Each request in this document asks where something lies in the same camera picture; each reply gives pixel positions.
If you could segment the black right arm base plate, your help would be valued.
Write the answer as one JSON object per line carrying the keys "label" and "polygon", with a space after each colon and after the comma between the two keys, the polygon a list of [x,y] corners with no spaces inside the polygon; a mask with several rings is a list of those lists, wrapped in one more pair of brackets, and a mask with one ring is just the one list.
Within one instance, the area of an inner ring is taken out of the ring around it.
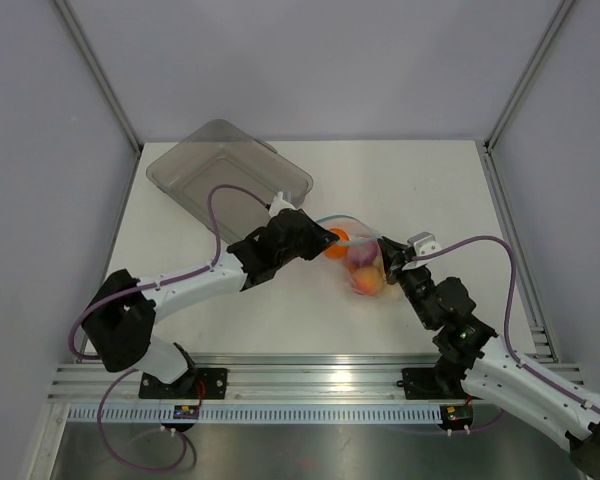
{"label": "black right arm base plate", "polygon": [[434,367],[410,367],[401,370],[401,388],[407,400],[467,400],[455,373]]}

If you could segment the clear zip top bag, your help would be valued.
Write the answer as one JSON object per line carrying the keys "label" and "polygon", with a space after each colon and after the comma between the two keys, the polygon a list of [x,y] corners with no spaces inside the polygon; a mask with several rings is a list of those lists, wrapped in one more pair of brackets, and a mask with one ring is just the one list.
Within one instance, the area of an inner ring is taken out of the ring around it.
{"label": "clear zip top bag", "polygon": [[400,288],[388,283],[377,230],[344,214],[329,215],[316,223],[338,236],[322,257],[343,286],[355,295],[386,303],[402,298]]}

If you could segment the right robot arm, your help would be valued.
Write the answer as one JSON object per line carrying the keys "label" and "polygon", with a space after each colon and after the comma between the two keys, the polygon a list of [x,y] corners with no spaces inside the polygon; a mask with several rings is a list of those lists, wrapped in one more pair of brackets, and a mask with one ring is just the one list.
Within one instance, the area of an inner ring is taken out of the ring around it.
{"label": "right robot arm", "polygon": [[428,232],[404,244],[385,236],[378,240],[387,282],[401,288],[423,327],[435,334],[436,389],[446,396],[463,391],[501,408],[567,451],[587,477],[600,479],[600,394],[518,352],[508,324],[496,331],[479,320],[459,278],[432,279],[428,261],[478,240],[447,248]]}

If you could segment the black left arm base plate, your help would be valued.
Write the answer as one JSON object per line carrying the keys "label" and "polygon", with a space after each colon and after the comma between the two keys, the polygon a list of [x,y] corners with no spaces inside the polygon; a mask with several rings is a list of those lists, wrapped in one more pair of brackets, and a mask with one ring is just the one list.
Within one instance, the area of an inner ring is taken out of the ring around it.
{"label": "black left arm base plate", "polygon": [[229,371],[226,368],[198,368],[194,376],[172,384],[162,383],[144,373],[138,396],[148,400],[223,400],[226,396]]}

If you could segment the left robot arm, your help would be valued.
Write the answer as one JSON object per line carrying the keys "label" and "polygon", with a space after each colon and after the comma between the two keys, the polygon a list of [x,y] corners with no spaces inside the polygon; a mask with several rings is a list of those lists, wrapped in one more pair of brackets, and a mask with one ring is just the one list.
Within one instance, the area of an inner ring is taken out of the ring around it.
{"label": "left robot arm", "polygon": [[304,211],[284,209],[215,262],[144,280],[114,272],[78,323],[107,371],[141,371],[183,398],[195,388],[195,362],[183,347],[155,336],[154,326],[199,302],[268,282],[291,261],[313,260],[338,241]]}

